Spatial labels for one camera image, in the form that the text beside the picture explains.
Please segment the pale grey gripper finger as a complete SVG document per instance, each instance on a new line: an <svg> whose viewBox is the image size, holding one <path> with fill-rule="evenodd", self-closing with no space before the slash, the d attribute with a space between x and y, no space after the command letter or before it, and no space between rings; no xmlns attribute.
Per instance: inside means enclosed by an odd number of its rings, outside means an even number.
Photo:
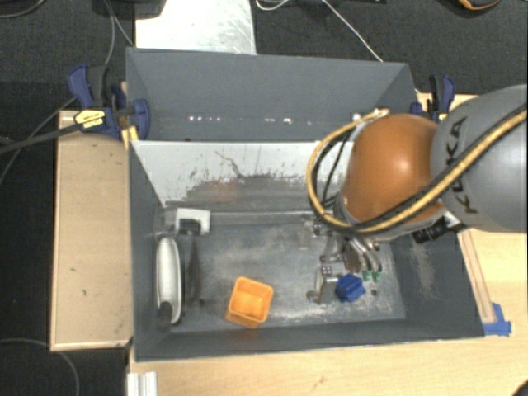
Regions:
<svg viewBox="0 0 528 396"><path fill-rule="evenodd" d="M299 231L299 245L309 247L314 239L325 236L325 227L318 219L306 219Z"/></svg>
<svg viewBox="0 0 528 396"><path fill-rule="evenodd" d="M330 266L320 266L316 269L314 288L306 293L310 302L315 304L329 304L332 302L338 277Z"/></svg>

